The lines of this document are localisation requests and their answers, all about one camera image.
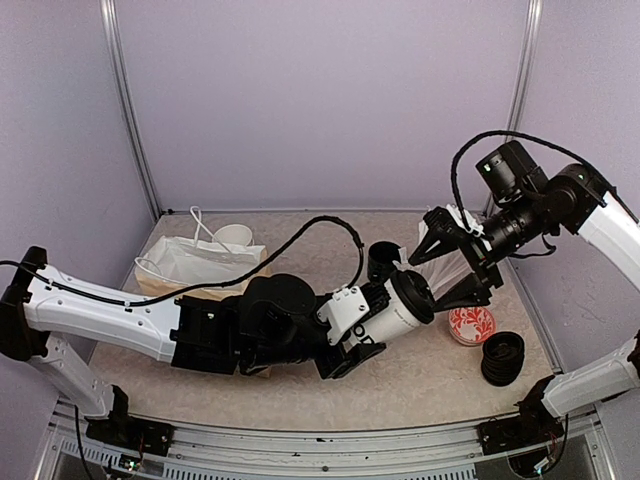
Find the stack of white paper cups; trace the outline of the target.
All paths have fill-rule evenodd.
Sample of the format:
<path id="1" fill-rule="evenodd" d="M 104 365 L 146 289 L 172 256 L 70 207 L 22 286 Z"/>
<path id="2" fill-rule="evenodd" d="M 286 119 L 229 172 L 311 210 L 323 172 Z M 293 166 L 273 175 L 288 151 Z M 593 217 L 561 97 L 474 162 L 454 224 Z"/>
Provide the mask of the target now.
<path id="1" fill-rule="evenodd" d="M 219 228 L 213 238 L 220 243 L 251 246 L 253 244 L 252 230 L 243 224 L 228 224 Z"/>

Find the brown paper bag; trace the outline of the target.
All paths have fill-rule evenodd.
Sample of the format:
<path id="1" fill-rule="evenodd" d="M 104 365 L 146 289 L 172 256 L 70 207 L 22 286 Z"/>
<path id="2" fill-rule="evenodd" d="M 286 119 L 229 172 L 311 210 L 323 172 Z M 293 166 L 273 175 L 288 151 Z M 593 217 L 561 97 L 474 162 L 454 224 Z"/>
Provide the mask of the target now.
<path id="1" fill-rule="evenodd" d="M 267 258 L 267 248 L 224 244 L 213 238 L 203 223 L 199 207 L 190 208 L 195 221 L 189 237 L 161 236 L 142 256 L 134 259 L 134 274 L 146 296 L 157 297 L 203 283 L 219 284 L 239 278 Z"/>

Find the stack of black cup lids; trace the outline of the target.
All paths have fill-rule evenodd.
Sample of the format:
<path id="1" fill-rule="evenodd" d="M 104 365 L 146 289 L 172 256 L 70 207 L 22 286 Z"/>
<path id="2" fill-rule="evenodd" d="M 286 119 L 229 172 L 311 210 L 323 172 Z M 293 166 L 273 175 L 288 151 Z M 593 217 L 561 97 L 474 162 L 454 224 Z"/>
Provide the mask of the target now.
<path id="1" fill-rule="evenodd" d="M 519 376 L 525 358 L 525 342 L 517 333 L 498 332 L 482 345 L 481 373 L 496 387 L 505 387 Z"/>

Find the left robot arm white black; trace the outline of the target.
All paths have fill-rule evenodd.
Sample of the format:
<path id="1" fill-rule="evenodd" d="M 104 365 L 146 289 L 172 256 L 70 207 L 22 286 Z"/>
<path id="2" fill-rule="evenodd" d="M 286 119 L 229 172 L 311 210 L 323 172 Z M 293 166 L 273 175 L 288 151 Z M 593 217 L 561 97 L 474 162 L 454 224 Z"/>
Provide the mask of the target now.
<path id="1" fill-rule="evenodd" d="M 342 344 L 348 329 L 373 310 L 355 281 L 319 295 L 294 275 L 264 276 L 272 262 L 259 255 L 238 274 L 207 281 L 209 289 L 242 287 L 221 300 L 200 298 L 195 284 L 149 297 L 70 277 L 43 247 L 31 246 L 11 262 L 14 276 L 1 295 L 1 353 L 39 369 L 92 427 L 127 445 L 140 434 L 127 395 L 101 380 L 63 334 L 215 374 L 312 361 L 323 377 L 336 378 L 380 351 L 376 344 Z"/>

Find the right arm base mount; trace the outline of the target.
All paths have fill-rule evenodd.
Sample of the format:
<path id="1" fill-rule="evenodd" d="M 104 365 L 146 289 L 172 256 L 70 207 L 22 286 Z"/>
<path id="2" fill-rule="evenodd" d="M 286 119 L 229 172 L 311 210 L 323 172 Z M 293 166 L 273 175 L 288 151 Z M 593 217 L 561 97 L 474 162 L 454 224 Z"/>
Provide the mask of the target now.
<path id="1" fill-rule="evenodd" d="M 544 389 L 553 376 L 539 380 L 519 401 L 518 414 L 512 417 L 488 420 L 477 426 L 484 455 L 492 455 L 550 441 L 565 434 L 564 422 L 554 417 L 543 406 Z"/>

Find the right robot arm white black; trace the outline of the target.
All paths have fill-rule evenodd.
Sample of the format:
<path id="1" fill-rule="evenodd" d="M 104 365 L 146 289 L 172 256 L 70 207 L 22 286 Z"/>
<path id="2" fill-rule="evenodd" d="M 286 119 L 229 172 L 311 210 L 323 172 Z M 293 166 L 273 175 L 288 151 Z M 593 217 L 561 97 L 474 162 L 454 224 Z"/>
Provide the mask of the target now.
<path id="1" fill-rule="evenodd" d="M 412 266 L 460 251 L 471 272 L 447 291 L 436 309 L 486 305 L 501 284 L 497 264 L 518 249 L 566 229 L 603 254 L 633 285 L 639 284 L 639 220 L 616 188 L 587 160 L 549 141 L 514 131 L 476 169 L 498 212 L 477 222 L 463 207 L 453 182 L 454 205 L 429 210 L 426 231 L 409 256 Z M 639 340 L 559 376 L 540 380 L 518 404 L 511 433 L 535 442 L 551 420 L 639 386 Z"/>

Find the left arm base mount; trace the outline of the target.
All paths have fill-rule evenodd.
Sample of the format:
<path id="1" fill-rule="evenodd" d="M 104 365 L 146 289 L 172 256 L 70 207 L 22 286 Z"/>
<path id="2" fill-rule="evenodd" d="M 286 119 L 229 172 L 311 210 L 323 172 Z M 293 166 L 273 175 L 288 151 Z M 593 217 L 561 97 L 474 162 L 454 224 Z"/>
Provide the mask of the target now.
<path id="1" fill-rule="evenodd" d="M 105 419 L 89 420 L 86 436 L 92 440 L 161 457 L 168 455 L 175 427 L 129 414 L 129 399 L 113 385 L 112 407 Z"/>

